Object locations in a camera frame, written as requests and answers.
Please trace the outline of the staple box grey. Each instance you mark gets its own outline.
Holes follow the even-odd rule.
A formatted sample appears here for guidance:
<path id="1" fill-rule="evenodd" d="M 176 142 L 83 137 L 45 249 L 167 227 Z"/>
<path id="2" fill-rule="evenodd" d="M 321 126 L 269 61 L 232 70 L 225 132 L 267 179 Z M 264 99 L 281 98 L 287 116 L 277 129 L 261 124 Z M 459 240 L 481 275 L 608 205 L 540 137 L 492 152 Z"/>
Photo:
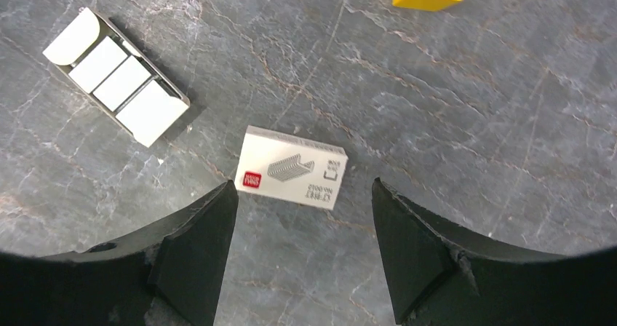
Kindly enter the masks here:
<path id="1" fill-rule="evenodd" d="M 157 141 L 191 105 L 118 27 L 88 7 L 42 54 L 145 147 Z"/>

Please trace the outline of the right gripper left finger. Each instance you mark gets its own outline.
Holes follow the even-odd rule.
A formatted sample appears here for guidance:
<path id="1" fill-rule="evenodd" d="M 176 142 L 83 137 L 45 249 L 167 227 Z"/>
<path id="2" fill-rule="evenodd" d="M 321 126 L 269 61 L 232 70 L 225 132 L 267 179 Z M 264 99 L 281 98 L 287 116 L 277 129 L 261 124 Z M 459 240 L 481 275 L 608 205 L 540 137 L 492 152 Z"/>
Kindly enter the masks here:
<path id="1" fill-rule="evenodd" d="M 232 181 L 136 231 L 33 257 L 1 254 L 3 325 L 144 325 L 155 298 L 212 325 L 236 223 Z"/>

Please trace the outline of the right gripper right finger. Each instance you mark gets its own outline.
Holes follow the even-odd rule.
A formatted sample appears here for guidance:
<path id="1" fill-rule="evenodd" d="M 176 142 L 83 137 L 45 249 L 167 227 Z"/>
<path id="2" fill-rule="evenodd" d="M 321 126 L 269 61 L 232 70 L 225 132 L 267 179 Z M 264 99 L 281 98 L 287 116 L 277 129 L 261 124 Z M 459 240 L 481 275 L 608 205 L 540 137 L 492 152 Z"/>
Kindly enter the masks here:
<path id="1" fill-rule="evenodd" d="M 481 235 L 376 179 L 372 209 L 397 325 L 614 325 L 616 249 L 579 255 Z"/>

